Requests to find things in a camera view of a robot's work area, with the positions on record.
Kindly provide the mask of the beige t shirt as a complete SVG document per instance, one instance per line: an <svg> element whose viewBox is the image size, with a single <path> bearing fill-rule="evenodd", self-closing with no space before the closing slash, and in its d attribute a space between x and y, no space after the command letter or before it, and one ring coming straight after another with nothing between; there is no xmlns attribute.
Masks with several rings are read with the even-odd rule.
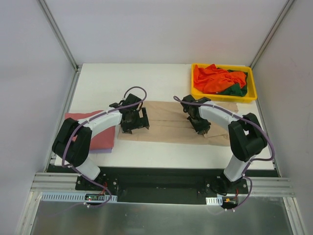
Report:
<svg viewBox="0 0 313 235"><path fill-rule="evenodd" d="M149 129L135 129L131 134L119 131L118 140L230 146L228 132L215 122L211 123L206 134L197 134L187 119L188 114L176 101L146 101L143 106L147 111Z"/></svg>

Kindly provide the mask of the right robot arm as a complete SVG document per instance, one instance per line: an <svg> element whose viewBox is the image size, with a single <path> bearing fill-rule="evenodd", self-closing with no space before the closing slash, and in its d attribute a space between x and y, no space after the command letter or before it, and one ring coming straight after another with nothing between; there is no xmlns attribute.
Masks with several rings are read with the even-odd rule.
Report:
<svg viewBox="0 0 313 235"><path fill-rule="evenodd" d="M206 97L196 100L188 95L183 100L178 97L175 100L181 103L197 134L208 133L212 122L228 131L232 157L224 169L220 187L225 193L233 192L248 163L267 147L268 141L258 118L253 113L238 115Z"/></svg>

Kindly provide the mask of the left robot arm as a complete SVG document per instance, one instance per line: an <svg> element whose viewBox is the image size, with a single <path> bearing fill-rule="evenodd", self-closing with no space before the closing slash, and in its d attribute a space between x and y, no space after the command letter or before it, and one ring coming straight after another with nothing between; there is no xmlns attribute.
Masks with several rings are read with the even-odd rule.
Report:
<svg viewBox="0 0 313 235"><path fill-rule="evenodd" d="M66 118L59 130L52 152L62 158L66 167L73 167L87 177L86 184L92 190L103 186L100 168L89 158L91 140L103 131L120 126L123 133L131 134L134 129L149 128L143 100L129 94L119 103L88 118L74 120Z"/></svg>

